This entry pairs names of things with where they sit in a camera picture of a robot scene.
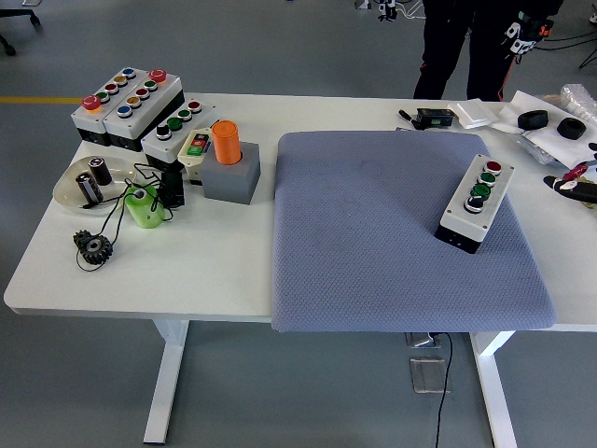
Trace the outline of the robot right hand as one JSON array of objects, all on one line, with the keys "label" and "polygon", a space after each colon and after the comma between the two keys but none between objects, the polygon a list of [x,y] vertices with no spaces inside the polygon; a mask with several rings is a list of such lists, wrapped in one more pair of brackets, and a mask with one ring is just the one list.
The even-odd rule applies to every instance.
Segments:
[{"label": "robot right hand", "polygon": [[574,180],[565,181],[552,175],[543,178],[544,183],[561,194],[563,197],[583,202],[597,204],[597,186],[591,182]]}]

